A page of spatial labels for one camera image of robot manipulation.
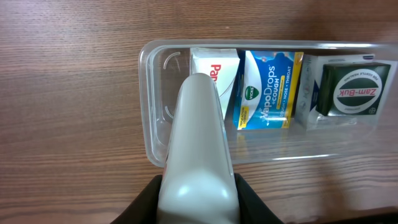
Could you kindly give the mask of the green round-label box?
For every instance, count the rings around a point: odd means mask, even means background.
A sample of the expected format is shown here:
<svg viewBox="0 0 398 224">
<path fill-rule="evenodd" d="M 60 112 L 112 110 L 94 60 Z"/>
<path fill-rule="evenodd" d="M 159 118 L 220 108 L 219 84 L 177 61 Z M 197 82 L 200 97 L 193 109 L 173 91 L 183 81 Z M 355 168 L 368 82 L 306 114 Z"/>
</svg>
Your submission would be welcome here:
<svg viewBox="0 0 398 224">
<path fill-rule="evenodd" d="M 390 69 L 379 62 L 324 65 L 316 110 L 323 116 L 376 114 Z"/>
</svg>

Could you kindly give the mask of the blue VapoDrops box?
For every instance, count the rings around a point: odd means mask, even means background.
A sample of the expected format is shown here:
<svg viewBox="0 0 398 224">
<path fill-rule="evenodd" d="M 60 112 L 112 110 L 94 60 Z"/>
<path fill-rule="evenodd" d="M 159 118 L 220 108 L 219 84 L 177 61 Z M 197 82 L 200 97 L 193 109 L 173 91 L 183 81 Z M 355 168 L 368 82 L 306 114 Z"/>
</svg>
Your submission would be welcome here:
<svg viewBox="0 0 398 224">
<path fill-rule="evenodd" d="M 233 113 L 238 130 L 290 126 L 303 56 L 303 52 L 240 51 Z"/>
</svg>

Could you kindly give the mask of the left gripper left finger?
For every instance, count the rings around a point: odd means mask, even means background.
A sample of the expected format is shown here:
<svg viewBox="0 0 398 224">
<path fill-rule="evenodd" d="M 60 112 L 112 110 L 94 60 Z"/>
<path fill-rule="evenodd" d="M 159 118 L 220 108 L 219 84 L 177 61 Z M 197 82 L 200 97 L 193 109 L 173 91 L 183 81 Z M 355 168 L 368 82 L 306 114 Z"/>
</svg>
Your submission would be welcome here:
<svg viewBox="0 0 398 224">
<path fill-rule="evenodd" d="M 156 175 L 111 224 L 155 224 L 162 175 Z"/>
</svg>

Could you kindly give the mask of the white Panadol box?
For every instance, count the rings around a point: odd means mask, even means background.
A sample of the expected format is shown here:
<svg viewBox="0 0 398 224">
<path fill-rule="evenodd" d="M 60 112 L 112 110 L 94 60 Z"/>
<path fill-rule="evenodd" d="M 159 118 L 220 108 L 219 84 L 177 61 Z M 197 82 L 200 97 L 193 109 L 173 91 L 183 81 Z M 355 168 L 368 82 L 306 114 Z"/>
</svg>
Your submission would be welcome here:
<svg viewBox="0 0 398 224">
<path fill-rule="evenodd" d="M 223 118 L 226 117 L 240 58 L 236 49 L 190 49 L 190 73 L 204 73 L 216 84 Z"/>
</svg>

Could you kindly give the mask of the white spray bottle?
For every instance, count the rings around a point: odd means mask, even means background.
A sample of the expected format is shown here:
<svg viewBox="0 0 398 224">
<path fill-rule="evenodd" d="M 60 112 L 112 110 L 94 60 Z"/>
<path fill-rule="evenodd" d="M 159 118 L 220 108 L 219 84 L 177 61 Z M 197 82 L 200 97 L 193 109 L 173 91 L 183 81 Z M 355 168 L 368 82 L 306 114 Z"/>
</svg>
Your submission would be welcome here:
<svg viewBox="0 0 398 224">
<path fill-rule="evenodd" d="M 157 223 L 239 223 L 240 211 L 215 82 L 196 73 L 178 93 Z"/>
</svg>

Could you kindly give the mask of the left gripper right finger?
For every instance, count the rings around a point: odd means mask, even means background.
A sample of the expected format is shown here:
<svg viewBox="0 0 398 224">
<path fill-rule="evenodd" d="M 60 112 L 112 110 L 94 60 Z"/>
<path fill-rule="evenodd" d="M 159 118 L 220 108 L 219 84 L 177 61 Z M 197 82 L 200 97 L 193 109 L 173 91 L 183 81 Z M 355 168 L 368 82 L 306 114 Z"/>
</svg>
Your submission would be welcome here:
<svg viewBox="0 0 398 224">
<path fill-rule="evenodd" d="M 239 200 L 240 224 L 283 224 L 240 174 L 235 173 L 234 179 Z"/>
</svg>

